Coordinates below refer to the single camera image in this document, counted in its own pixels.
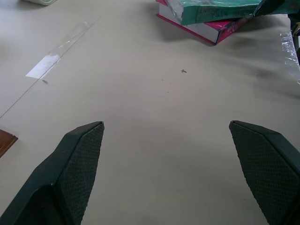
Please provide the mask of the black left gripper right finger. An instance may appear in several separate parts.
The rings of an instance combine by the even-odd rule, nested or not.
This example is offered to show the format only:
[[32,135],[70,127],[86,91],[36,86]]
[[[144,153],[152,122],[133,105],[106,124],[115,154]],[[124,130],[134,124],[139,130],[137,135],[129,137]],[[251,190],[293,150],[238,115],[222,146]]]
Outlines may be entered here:
[[270,225],[300,223],[300,153],[279,132],[233,120],[229,129],[241,168]]

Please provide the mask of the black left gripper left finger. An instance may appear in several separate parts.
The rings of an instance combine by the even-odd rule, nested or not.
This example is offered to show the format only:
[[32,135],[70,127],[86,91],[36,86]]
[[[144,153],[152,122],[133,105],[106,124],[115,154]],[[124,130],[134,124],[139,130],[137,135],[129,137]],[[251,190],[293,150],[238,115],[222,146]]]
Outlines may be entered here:
[[0,217],[2,225],[79,225],[97,173],[104,123],[66,133]]

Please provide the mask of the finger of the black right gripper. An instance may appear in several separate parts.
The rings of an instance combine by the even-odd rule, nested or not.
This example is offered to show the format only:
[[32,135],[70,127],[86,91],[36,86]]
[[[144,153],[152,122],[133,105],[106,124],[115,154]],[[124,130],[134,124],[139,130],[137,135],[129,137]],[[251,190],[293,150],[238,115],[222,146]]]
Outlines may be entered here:
[[261,15],[295,14],[299,10],[299,0],[262,0],[254,11],[254,17]]

